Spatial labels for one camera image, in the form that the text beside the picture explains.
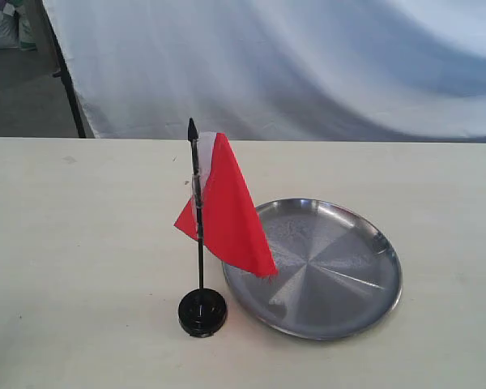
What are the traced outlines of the red white flag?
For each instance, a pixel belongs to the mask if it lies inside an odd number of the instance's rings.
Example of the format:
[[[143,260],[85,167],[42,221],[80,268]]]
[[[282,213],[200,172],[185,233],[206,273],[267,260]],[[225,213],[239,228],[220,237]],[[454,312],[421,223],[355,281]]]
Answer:
[[[198,154],[192,195],[174,226],[198,239],[196,189],[200,189],[203,244],[224,263],[258,278],[278,274],[261,221],[228,138],[199,132],[189,120],[188,140]]]

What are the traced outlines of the round black flag base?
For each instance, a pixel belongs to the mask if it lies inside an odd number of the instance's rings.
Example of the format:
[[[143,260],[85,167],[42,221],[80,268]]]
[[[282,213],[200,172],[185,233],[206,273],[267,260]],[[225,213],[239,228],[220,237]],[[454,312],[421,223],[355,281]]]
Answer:
[[[182,329],[190,336],[213,336],[225,323],[228,307],[223,296],[213,289],[195,289],[187,293],[178,306]]]

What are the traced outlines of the round steel plate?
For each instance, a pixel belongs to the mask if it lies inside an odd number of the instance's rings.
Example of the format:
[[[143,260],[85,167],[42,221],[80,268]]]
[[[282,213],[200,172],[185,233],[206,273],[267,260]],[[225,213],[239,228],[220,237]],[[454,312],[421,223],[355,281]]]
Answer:
[[[277,199],[257,212],[277,275],[223,266],[232,295],[256,319],[290,336],[337,340],[375,326],[398,305],[399,257],[363,216],[316,199]]]

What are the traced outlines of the white backdrop cloth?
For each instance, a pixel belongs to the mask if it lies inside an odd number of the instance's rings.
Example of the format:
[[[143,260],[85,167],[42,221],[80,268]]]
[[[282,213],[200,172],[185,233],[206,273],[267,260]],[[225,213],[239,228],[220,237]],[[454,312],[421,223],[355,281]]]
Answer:
[[[47,1],[98,138],[486,142],[486,1]]]

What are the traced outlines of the black backdrop stand pole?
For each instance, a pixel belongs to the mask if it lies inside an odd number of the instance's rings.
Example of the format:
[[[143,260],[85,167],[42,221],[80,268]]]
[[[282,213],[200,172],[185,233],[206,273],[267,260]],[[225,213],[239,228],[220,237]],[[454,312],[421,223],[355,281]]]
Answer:
[[[61,83],[64,87],[65,93],[66,93],[66,99],[68,101],[68,104],[70,106],[70,111],[72,114],[72,118],[75,124],[75,128],[77,131],[77,135],[79,139],[85,139],[87,138],[85,127],[83,124],[83,119],[79,110],[79,104],[78,104],[78,98],[75,95],[75,90],[74,90],[74,85],[72,82],[72,78],[70,76],[70,72],[68,70],[66,61],[64,59],[64,56],[62,54],[61,47],[59,45],[56,33],[53,29],[53,25],[49,19],[48,16],[47,18],[47,23],[49,25],[49,31],[51,34],[53,46],[54,46],[54,51],[56,54],[56,59],[58,63],[58,69],[53,72],[53,77],[54,78],[59,78],[61,80]]]

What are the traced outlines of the white sack in background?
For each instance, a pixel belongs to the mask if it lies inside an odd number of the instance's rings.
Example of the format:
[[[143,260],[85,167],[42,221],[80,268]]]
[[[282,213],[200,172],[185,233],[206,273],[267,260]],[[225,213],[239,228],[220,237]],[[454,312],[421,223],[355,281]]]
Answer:
[[[36,50],[25,1],[0,1],[0,49]]]

